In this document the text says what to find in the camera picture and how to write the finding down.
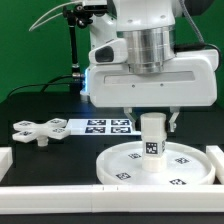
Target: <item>black cable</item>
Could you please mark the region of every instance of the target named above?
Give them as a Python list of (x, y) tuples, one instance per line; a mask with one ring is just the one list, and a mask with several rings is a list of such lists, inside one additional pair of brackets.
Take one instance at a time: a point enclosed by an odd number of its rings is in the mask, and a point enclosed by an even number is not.
[(71, 10), (67, 10), (66, 7), (63, 8), (63, 15), (67, 19), (70, 34), (70, 45), (71, 45), (71, 56), (72, 56), (72, 73), (80, 73), (80, 67), (78, 64), (78, 52), (76, 43), (76, 20), (77, 17), (75, 13)]
[(23, 89), (23, 88), (28, 88), (28, 87), (38, 87), (38, 86), (45, 86), (45, 85), (49, 85), (49, 86), (59, 86), (59, 85), (69, 85), (71, 84), (70, 82), (63, 82), (63, 83), (43, 83), (43, 84), (31, 84), (31, 85), (25, 85), (25, 86), (19, 86), (15, 89), (13, 89), (12, 91), (10, 91), (7, 95), (7, 100), (10, 98), (10, 96), (17, 90), (19, 89)]
[(221, 50), (216, 45), (214, 45), (214, 44), (207, 44), (207, 43), (205, 43), (205, 47), (210, 47), (212, 49), (217, 50), (217, 52), (219, 54), (219, 63), (218, 63), (217, 69), (220, 68), (221, 65), (222, 65), (222, 52), (221, 52)]
[(50, 83), (54, 83), (56, 81), (59, 81), (61, 79), (67, 79), (67, 78), (72, 78), (72, 75), (63, 75), (63, 76), (58, 76), (56, 78), (51, 79), (42, 89), (40, 92), (44, 92), (48, 87)]

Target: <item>black table surface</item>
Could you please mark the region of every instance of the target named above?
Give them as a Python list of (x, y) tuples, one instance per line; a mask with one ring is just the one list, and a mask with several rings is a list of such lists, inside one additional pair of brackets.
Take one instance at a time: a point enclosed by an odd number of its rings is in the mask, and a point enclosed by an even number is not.
[[(140, 116), (168, 108), (137, 108)], [(126, 118), (121, 108), (95, 108), (71, 93), (18, 93), (0, 104), (0, 147), (12, 147), (13, 165), (0, 183), (5, 186), (46, 186), (100, 184), (96, 177), (96, 158), (105, 149), (139, 136), (69, 136), (50, 139), (47, 147), (36, 141), (27, 144), (12, 140), (13, 124), (21, 121), (44, 123), (53, 118)], [(224, 148), (224, 110), (218, 105), (181, 108), (175, 133), (167, 141), (196, 147)], [(224, 223), (223, 213), (84, 213), (48, 215), (3, 215), (1, 223)]]

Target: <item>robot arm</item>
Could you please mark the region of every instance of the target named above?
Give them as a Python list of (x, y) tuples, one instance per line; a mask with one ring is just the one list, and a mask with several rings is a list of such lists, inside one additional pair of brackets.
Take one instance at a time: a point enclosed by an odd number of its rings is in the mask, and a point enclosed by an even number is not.
[(218, 53), (174, 51), (179, 1), (114, 0), (114, 4), (114, 40), (89, 53), (87, 92), (92, 103), (124, 108), (212, 105), (217, 98)]

